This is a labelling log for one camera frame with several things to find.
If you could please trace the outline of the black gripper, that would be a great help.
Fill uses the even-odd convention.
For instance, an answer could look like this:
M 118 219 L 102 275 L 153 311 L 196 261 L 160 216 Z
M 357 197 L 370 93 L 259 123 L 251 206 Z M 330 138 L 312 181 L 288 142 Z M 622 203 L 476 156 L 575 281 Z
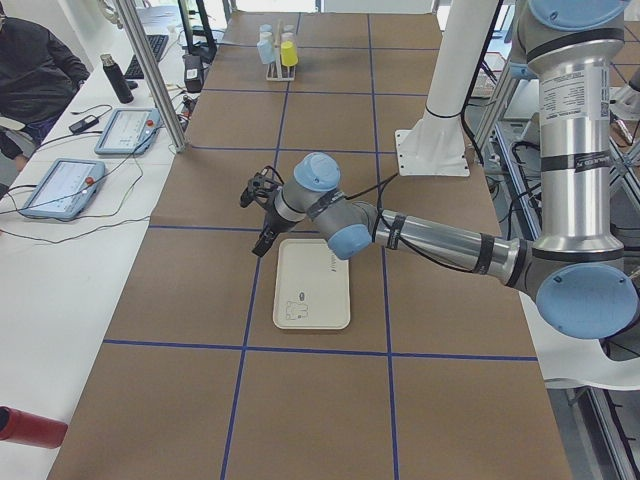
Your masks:
M 252 253 L 263 257 L 273 246 L 275 235 L 290 231 L 290 221 L 282 217 L 276 210 L 276 195 L 283 187 L 280 174 L 273 167 L 264 167 L 247 182 L 240 197 L 240 206 L 248 207 L 258 204 L 264 210 L 263 231 L 252 249 Z

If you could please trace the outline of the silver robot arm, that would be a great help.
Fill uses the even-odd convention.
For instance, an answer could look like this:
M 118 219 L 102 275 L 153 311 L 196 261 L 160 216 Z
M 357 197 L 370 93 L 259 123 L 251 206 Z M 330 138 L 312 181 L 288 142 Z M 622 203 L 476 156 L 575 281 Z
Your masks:
M 556 331 L 604 339 L 632 326 L 639 294 L 624 271 L 624 245 L 610 228 L 610 81 L 624 43 L 623 1 L 521 1 L 511 53 L 539 82 L 540 181 L 513 208 L 538 197 L 540 234 L 520 238 L 512 219 L 499 236 L 419 219 L 347 196 L 329 155 L 313 152 L 283 180 L 272 168 L 251 178 L 240 204 L 260 205 L 254 246 L 311 221 L 340 259 L 371 244 L 406 250 L 444 268 L 489 275 L 530 297 Z

